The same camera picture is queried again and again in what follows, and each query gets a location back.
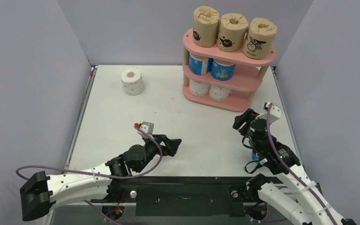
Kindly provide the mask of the white floral roll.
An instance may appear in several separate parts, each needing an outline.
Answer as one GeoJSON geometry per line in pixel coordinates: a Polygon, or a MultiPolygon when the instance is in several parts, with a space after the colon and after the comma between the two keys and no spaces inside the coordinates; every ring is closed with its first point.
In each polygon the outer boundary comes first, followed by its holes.
{"type": "Polygon", "coordinates": [[[144,82],[139,69],[127,68],[122,71],[120,78],[126,94],[136,96],[143,92],[144,82]]]}
{"type": "Polygon", "coordinates": [[[189,91],[198,97],[206,96],[209,93],[210,84],[189,80],[189,91]]]}
{"type": "Polygon", "coordinates": [[[231,89],[211,85],[209,88],[209,96],[216,101],[223,101],[228,98],[231,93],[231,89]]]}

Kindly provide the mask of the blue roll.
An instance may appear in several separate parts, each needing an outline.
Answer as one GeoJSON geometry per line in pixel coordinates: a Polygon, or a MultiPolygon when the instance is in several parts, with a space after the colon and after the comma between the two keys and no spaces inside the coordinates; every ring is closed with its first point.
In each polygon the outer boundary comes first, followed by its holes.
{"type": "Polygon", "coordinates": [[[213,59],[210,74],[214,79],[227,81],[233,77],[235,67],[235,63],[213,59]]]}
{"type": "Polygon", "coordinates": [[[210,72],[212,64],[212,58],[189,54],[188,68],[195,75],[204,75],[210,72]]]}
{"type": "Polygon", "coordinates": [[[251,159],[252,161],[259,162],[259,157],[255,154],[255,152],[251,151],[251,159]]]}

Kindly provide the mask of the brown paper roll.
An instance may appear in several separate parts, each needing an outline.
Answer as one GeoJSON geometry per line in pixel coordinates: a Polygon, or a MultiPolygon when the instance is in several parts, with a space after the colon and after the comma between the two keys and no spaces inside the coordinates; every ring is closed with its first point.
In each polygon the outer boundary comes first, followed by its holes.
{"type": "Polygon", "coordinates": [[[243,14],[224,14],[221,17],[218,29],[217,47],[224,52],[239,50],[247,29],[248,21],[243,14]]]}

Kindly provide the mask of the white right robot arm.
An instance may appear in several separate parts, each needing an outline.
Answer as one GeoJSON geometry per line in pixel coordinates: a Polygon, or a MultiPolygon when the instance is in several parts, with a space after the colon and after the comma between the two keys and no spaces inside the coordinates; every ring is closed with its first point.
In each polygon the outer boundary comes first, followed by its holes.
{"type": "Polygon", "coordinates": [[[266,167],[287,188],[287,196],[268,177],[258,174],[246,182],[246,195],[258,203],[267,203],[294,225],[353,225],[354,220],[338,213],[309,178],[297,155],[279,142],[270,126],[281,117],[281,109],[267,102],[265,113],[247,109],[236,116],[233,128],[248,140],[255,169],[266,167]]]}

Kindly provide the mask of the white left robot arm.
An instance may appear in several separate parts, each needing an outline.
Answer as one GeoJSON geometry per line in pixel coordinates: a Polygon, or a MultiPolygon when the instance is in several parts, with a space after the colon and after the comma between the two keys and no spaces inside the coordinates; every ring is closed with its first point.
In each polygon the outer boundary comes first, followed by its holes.
{"type": "Polygon", "coordinates": [[[182,142],[166,135],[149,135],[144,145],[133,145],[111,160],[83,171],[69,170],[64,174],[33,174],[20,188],[22,220],[33,221],[62,205],[84,200],[114,202],[120,198],[121,188],[115,182],[144,175],[143,169],[158,155],[174,157],[182,142]]]}

